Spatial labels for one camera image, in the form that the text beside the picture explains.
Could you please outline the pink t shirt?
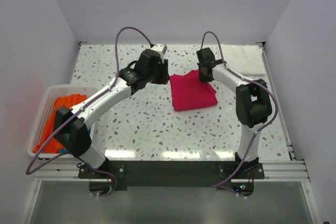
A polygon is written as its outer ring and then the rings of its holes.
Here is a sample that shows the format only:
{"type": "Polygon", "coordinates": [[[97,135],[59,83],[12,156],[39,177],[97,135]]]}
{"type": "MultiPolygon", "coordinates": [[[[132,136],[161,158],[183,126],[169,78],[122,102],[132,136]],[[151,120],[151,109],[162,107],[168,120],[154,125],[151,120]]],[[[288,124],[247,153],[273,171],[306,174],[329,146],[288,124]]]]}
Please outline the pink t shirt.
{"type": "Polygon", "coordinates": [[[199,81],[199,71],[170,76],[172,106],[175,111],[189,111],[216,106],[216,91],[207,82],[199,81]]]}

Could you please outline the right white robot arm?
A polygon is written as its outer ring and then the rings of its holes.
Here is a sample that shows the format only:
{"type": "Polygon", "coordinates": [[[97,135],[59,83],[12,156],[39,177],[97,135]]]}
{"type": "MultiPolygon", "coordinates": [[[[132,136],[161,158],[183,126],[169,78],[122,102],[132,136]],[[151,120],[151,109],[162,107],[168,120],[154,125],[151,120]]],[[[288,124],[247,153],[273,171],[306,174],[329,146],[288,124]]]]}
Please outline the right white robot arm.
{"type": "Polygon", "coordinates": [[[253,171],[252,165],[259,162],[260,132],[272,115],[271,93],[263,79],[252,81],[234,72],[221,59],[216,59],[210,48],[200,49],[196,55],[201,82],[217,81],[235,93],[236,116],[242,127],[234,173],[246,178],[253,171]]]}

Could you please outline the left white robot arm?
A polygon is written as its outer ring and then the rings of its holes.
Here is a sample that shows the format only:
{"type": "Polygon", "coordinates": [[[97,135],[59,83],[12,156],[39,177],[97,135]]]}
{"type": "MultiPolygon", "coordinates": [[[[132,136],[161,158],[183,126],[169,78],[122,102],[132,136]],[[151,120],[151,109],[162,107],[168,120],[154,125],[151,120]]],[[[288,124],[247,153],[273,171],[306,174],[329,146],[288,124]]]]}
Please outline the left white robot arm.
{"type": "Polygon", "coordinates": [[[141,52],[137,61],[119,71],[108,85],[83,102],[55,114],[55,139],[74,157],[90,165],[97,178],[108,174],[108,159],[92,143],[88,130],[96,120],[120,101],[145,88],[148,83],[167,84],[168,60],[165,44],[156,44],[141,52]]]}

